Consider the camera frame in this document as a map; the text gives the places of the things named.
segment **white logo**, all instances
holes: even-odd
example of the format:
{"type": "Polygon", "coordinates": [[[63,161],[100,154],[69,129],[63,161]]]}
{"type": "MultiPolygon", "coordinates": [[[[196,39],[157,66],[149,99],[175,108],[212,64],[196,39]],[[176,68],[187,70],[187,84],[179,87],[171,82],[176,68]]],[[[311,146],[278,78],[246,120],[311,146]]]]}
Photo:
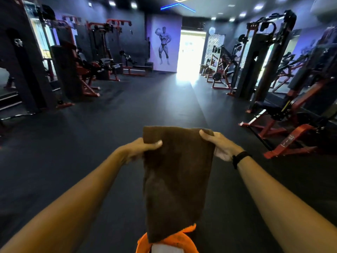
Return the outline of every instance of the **white logo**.
{"type": "Polygon", "coordinates": [[[23,47],[23,42],[20,39],[14,39],[14,43],[18,47],[23,47]]]}

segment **air conditioner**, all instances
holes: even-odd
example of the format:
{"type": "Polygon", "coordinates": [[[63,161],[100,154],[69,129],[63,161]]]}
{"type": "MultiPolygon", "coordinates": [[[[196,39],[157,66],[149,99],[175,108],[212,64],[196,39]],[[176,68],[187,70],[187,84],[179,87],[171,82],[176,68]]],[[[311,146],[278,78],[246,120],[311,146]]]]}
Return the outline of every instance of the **air conditioner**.
{"type": "Polygon", "coordinates": [[[310,13],[320,16],[337,16],[337,0],[315,0],[310,13]]]}

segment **brown towel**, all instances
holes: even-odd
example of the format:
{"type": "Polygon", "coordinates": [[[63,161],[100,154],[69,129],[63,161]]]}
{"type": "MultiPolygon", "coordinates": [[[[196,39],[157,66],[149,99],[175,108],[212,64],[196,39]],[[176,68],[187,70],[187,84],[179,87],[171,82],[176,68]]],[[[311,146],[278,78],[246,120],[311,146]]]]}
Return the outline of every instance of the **brown towel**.
{"type": "MultiPolygon", "coordinates": [[[[144,127],[145,143],[163,146],[144,155],[143,193],[149,243],[193,225],[204,208],[214,145],[197,128],[144,127]]],[[[209,135],[211,130],[204,129],[209,135]]]]}

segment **blue led light strip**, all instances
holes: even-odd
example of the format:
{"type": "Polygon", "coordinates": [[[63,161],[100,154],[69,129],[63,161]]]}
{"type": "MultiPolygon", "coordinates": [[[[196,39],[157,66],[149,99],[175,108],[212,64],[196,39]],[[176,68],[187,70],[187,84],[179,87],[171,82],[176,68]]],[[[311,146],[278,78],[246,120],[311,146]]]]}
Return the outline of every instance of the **blue led light strip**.
{"type": "Polygon", "coordinates": [[[186,8],[186,9],[188,9],[188,10],[194,12],[194,13],[196,13],[195,10],[192,10],[191,8],[188,8],[186,5],[184,5],[182,3],[175,3],[175,4],[171,4],[171,5],[166,5],[166,6],[163,6],[162,8],[160,8],[160,10],[165,10],[165,9],[172,8],[172,7],[175,7],[175,6],[178,6],[178,5],[186,8]]]}

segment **hand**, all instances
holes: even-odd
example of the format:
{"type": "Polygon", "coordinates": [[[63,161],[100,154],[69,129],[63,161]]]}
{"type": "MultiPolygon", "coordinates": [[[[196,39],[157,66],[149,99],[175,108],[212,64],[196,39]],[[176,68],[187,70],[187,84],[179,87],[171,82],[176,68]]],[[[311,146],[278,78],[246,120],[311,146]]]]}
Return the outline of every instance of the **hand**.
{"type": "Polygon", "coordinates": [[[214,132],[214,136],[210,136],[203,130],[200,130],[199,134],[204,140],[215,144],[216,148],[214,150],[214,155],[224,161],[231,161],[233,159],[233,155],[238,155],[244,151],[243,148],[230,141],[219,132],[214,132]]]}
{"type": "Polygon", "coordinates": [[[124,162],[129,163],[130,161],[135,161],[143,156],[143,153],[149,150],[156,150],[163,145],[162,140],[159,140],[154,144],[145,144],[143,138],[138,138],[132,143],[121,146],[118,148],[122,152],[124,157],[124,162]]]}

